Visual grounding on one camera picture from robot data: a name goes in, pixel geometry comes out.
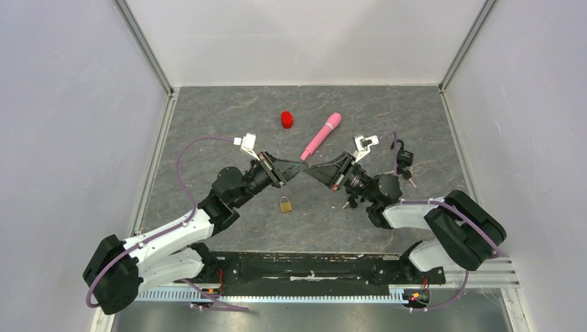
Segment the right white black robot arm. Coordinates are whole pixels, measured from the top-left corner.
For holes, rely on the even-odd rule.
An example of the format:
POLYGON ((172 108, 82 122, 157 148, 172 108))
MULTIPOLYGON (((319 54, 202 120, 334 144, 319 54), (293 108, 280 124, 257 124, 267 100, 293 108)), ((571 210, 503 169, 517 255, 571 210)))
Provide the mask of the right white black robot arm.
POLYGON ((432 240, 418 241, 400 257, 399 271, 408 282, 418 282, 427 272, 451 264, 475 271, 500 255, 499 246, 507 238, 504 227, 465 192, 405 200, 396 174, 369 176, 349 153, 308 167, 305 173, 331 191, 345 190, 352 206, 359 199, 369 202, 365 210, 377 228, 432 232, 432 240))

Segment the small brass padlock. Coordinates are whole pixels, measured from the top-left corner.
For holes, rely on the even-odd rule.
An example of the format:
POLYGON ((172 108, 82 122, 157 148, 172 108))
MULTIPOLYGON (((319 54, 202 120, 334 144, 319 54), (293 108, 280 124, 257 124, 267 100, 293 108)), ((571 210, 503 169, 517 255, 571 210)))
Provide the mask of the small brass padlock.
POLYGON ((280 198, 279 208, 281 213, 288 213, 293 211, 293 205, 291 204, 289 198, 286 196, 282 196, 280 198))

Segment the black-head key set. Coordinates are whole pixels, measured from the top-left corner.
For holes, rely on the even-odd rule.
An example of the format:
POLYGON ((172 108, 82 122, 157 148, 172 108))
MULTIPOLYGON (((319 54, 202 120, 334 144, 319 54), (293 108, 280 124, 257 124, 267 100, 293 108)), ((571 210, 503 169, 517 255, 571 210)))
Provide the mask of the black-head key set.
POLYGON ((413 187, 417 187, 413 180, 413 175, 408 168, 398 167, 396 170, 396 174, 402 177, 404 180, 408 181, 413 187))

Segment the black-head key bunch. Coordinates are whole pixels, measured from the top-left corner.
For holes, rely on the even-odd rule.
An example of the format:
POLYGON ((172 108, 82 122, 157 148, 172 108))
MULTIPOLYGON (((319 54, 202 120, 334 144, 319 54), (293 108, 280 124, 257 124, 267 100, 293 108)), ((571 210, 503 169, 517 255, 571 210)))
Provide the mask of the black-head key bunch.
POLYGON ((360 197, 357 194, 349 194, 345 204, 343 205, 343 209, 350 208, 356 209, 359 206, 360 197))

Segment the black Kaijing padlock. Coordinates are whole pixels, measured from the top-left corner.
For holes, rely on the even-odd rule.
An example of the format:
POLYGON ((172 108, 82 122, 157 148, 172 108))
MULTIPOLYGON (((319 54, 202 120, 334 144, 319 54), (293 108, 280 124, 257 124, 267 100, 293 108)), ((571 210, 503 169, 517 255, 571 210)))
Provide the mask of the black Kaijing padlock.
POLYGON ((399 172, 400 169, 412 166, 414 153, 405 149, 403 140, 392 142, 390 150, 394 157, 393 161, 397 172, 399 172))

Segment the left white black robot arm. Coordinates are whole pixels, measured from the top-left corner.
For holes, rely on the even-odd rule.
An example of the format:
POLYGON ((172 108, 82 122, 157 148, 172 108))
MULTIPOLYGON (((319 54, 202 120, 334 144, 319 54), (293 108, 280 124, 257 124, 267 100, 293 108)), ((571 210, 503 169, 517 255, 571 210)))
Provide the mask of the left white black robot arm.
POLYGON ((179 218, 126 239, 105 237, 82 274, 89 287, 87 306, 112 315, 153 288, 182 279, 213 280, 217 259, 202 242, 232 226, 238 208, 255 195, 268 186, 281 188, 307 167, 263 151, 245 172, 220 169, 208 195, 179 218))

